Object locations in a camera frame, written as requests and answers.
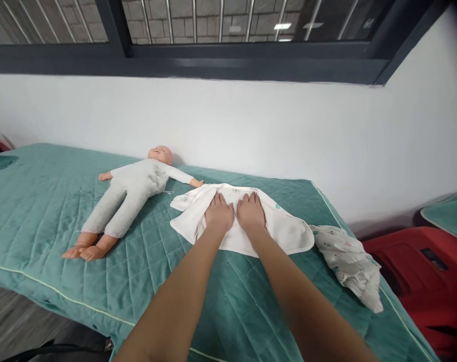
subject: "window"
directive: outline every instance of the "window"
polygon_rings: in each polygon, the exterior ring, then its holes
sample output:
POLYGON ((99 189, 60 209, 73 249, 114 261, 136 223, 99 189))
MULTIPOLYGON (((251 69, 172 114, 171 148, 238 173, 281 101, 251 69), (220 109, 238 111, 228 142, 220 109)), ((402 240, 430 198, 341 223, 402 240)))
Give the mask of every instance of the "window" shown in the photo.
POLYGON ((384 84, 448 0, 0 0, 0 72, 384 84))

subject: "window glass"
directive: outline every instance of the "window glass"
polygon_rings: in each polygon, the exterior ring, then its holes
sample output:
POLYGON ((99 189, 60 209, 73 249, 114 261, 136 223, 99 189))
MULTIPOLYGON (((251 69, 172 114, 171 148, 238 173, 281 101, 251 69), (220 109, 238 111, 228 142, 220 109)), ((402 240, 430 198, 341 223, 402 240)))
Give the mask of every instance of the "window glass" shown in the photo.
POLYGON ((107 41, 95 0, 0 0, 0 44, 107 41))
POLYGON ((133 44, 320 42, 368 39, 390 1, 123 0, 123 8, 133 44))

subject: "hand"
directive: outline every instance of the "hand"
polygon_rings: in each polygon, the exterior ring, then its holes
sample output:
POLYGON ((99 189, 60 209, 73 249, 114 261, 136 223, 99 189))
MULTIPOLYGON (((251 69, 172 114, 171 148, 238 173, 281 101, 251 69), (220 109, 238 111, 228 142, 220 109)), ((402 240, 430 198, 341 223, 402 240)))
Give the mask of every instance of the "hand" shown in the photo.
POLYGON ((99 181, 106 181, 112 178, 113 176, 111 176, 111 172, 106 172, 99 175, 99 181))
POLYGON ((223 195, 216 193, 205 211, 205 220, 207 228, 214 227, 224 232, 229 231, 234 223, 234 204, 227 206, 223 195))
POLYGON ((192 186, 192 187, 199 188, 202 185, 203 185, 203 180, 199 181, 196 178, 192 178, 192 180, 190 180, 190 186, 192 186))
POLYGON ((242 229, 247 232, 252 228, 265 228, 265 214, 256 192, 245 194, 237 204, 237 220, 242 229))

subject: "white cloth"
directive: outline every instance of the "white cloth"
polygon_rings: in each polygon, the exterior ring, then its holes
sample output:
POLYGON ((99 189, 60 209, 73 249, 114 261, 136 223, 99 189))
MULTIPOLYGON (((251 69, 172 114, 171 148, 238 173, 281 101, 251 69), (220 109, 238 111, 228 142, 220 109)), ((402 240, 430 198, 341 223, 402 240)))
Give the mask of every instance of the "white cloth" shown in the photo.
POLYGON ((168 178, 184 184, 189 184, 193 178, 152 158, 111 170, 111 175, 109 188, 94 207, 82 231, 94 234, 104 231, 118 239, 126 234, 148 198, 165 190, 168 178))
MULTIPOLYGON (((173 219, 170 225, 191 244, 195 244, 206 228, 205 211, 216 192, 223 195, 227 204, 234 203, 235 212, 237 212, 237 202, 244 194, 250 195, 256 192, 265 212, 267 230, 287 254, 307 251, 314 245, 313 233, 304 220, 289 214, 259 189, 234 187, 228 184, 203 185, 186 194, 176 196, 170 203, 171 207, 183 211, 183 214, 173 219)), ((223 238, 219 249, 258 257, 237 218, 234 219, 234 224, 223 238)))
POLYGON ((366 253, 363 244, 346 230, 334 226, 314 226, 316 245, 341 285, 348 287, 370 310, 383 311, 379 298, 381 266, 366 253))

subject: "doll head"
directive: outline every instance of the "doll head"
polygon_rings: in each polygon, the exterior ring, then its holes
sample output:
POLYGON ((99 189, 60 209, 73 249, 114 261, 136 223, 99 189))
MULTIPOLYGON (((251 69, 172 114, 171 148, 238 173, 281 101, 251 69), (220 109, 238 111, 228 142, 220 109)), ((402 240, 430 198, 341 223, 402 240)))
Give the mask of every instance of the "doll head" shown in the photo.
POLYGON ((154 158, 162 163, 171 165, 173 162, 173 154, 166 146, 156 146, 148 152, 148 158, 154 158))

